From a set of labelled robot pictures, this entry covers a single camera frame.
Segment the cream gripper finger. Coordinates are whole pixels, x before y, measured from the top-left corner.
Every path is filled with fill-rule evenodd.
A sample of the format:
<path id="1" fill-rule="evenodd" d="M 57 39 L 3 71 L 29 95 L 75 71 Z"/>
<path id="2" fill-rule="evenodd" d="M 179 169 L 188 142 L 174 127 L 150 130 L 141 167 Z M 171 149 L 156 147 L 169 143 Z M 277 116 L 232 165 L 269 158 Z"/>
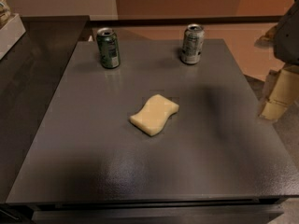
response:
<path id="1" fill-rule="evenodd" d="M 262 99 L 259 117 L 267 120 L 278 120 L 287 109 L 288 107 L 284 104 Z"/>

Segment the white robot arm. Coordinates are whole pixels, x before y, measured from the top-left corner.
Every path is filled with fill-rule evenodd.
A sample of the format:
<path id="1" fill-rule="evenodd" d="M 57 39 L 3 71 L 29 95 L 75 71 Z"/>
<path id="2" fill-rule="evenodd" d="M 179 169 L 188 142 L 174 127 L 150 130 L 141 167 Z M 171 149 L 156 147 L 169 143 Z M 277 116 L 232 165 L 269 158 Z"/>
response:
<path id="1" fill-rule="evenodd" d="M 299 97 L 299 1 L 279 20 L 274 55 L 286 67 L 269 71 L 263 86 L 259 117 L 278 120 Z"/>

